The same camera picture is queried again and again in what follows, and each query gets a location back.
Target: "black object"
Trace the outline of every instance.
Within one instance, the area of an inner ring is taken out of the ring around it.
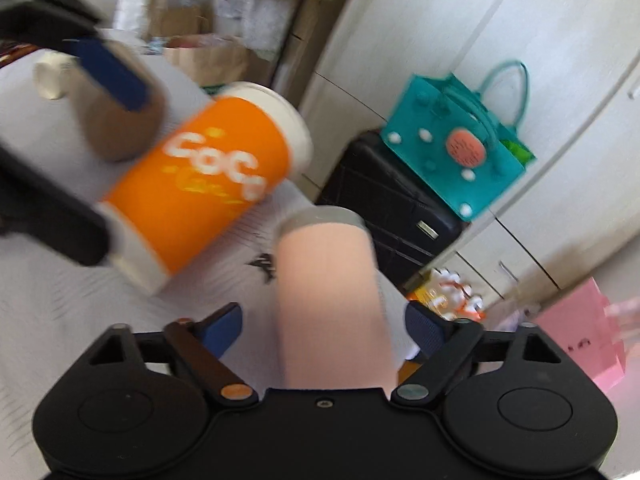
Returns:
[[[347,147],[316,201],[338,205],[364,218],[378,267],[402,286],[449,247],[465,223],[373,130]]]
[[[110,248],[102,216],[0,145],[0,235],[9,232],[30,235],[84,266],[100,264]]]
[[[269,390],[260,402],[199,341],[238,308],[163,334],[107,330],[34,414],[49,480],[604,478],[613,407],[535,326],[484,332],[410,303],[407,328],[430,359],[390,401],[373,389]],[[504,365],[469,376],[486,361]]]
[[[78,57],[95,82],[127,110],[148,103],[148,86],[105,45],[100,17],[80,0],[0,0],[0,38]]]

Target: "white polka dot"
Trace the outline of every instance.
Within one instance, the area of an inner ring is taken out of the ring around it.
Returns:
[[[463,204],[463,205],[460,206],[460,214],[463,217],[468,218],[473,213],[474,213],[474,210],[471,209],[471,206],[469,204]]]
[[[462,170],[461,175],[467,182],[473,182],[476,179],[474,170]]]
[[[389,139],[389,142],[392,144],[400,144],[402,142],[402,137],[397,132],[390,133],[387,139]]]
[[[425,130],[424,128],[420,128],[420,130],[418,131],[418,135],[420,135],[420,138],[424,142],[432,142],[433,141],[433,135],[431,134],[431,132],[429,130]]]

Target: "bag handle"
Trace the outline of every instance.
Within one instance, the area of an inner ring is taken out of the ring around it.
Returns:
[[[455,102],[455,104],[457,104],[465,112],[472,114],[476,119],[478,119],[478,123],[487,132],[487,148],[489,150],[494,149],[494,147],[498,143],[498,132],[488,113],[476,102],[458,92],[454,87],[447,86],[443,89],[442,93],[453,102]]]
[[[522,121],[524,120],[524,116],[527,113],[527,108],[529,107],[529,95],[531,92],[531,86],[530,86],[529,69],[527,69],[527,65],[525,65],[519,59],[512,59],[509,61],[505,61],[504,63],[500,63],[500,65],[498,65],[493,70],[491,70],[491,72],[489,72],[487,77],[484,78],[484,81],[480,85],[480,88],[476,92],[476,95],[478,95],[480,100],[482,100],[484,98],[484,94],[489,89],[489,86],[491,86],[491,83],[494,82],[495,78],[498,77],[505,70],[508,70],[514,66],[521,68],[524,74],[524,88],[522,90],[522,97],[520,99],[520,110],[518,112],[518,115],[516,116],[516,119],[513,121],[513,124],[511,125],[514,129],[517,130],[520,127],[520,124],[522,123]]]

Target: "white bedsheet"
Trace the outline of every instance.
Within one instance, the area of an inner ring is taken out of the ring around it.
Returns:
[[[67,190],[91,203],[130,166],[97,160],[84,145],[65,100],[39,98],[32,54],[0,70],[0,139]],[[207,97],[161,57],[145,57],[164,82],[170,111],[164,133]],[[21,235],[0,238],[0,478],[34,480],[46,466],[31,437],[33,410],[69,365],[109,325],[155,331],[177,317],[201,319],[229,301],[244,330],[223,361],[262,392],[281,386],[273,306],[275,282],[247,263],[270,252],[274,227],[309,202],[290,182],[249,211],[155,298],[109,267],[85,269]],[[414,351],[404,330],[405,301],[381,277],[397,364]]]

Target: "white cabinet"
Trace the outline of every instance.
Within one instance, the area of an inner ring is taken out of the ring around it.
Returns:
[[[497,220],[459,252],[504,298],[541,301],[558,292],[545,271]]]
[[[640,230],[639,130],[640,66],[571,149],[500,216],[561,288]]]
[[[640,47],[640,0],[504,0],[474,41],[456,75],[476,88],[507,59],[530,69],[532,93],[521,139],[538,162],[492,211],[521,189],[544,163],[575,140],[607,99]],[[496,84],[486,103],[509,120],[517,78]]]
[[[412,73],[444,76],[500,0],[351,0],[318,68],[388,118]]]
[[[360,132],[379,128],[385,121],[347,92],[315,74],[300,107],[314,144],[306,177],[324,186],[347,143]]]

